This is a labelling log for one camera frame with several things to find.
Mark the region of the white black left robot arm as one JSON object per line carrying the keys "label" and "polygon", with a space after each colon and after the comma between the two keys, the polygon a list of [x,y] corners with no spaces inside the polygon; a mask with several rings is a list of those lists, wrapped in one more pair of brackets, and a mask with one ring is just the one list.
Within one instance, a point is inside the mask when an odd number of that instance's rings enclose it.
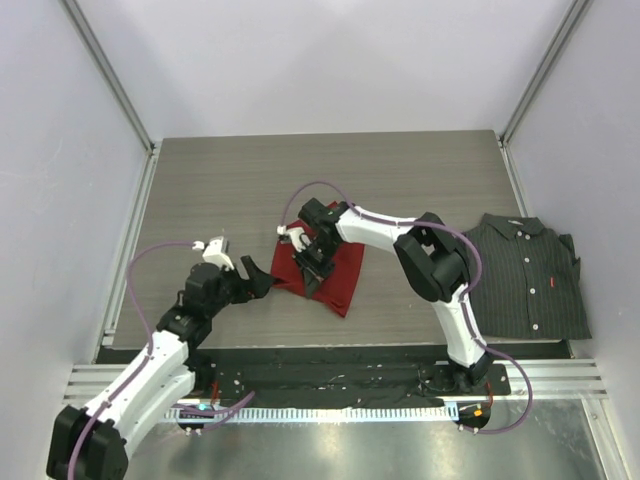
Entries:
{"label": "white black left robot arm", "polygon": [[211,363],[198,348],[225,307],[265,297],[273,277],[249,256],[240,275],[226,257],[194,265],[147,344],[83,407],[57,415],[46,474],[51,479],[122,479],[141,441],[181,398],[205,397]]}

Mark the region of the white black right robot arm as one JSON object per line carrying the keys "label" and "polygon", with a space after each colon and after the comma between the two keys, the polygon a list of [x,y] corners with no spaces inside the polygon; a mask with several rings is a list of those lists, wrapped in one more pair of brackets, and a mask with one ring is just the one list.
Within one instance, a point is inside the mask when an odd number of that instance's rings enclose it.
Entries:
{"label": "white black right robot arm", "polygon": [[361,244],[391,253],[412,290],[436,312],[454,388],[472,395],[486,385],[492,358],[470,303],[481,260],[463,235],[429,212],[419,218],[392,217],[346,201],[329,207],[313,198],[302,206],[298,218],[301,227],[281,225],[277,232],[294,248],[306,296],[316,293],[337,271],[340,247]]}

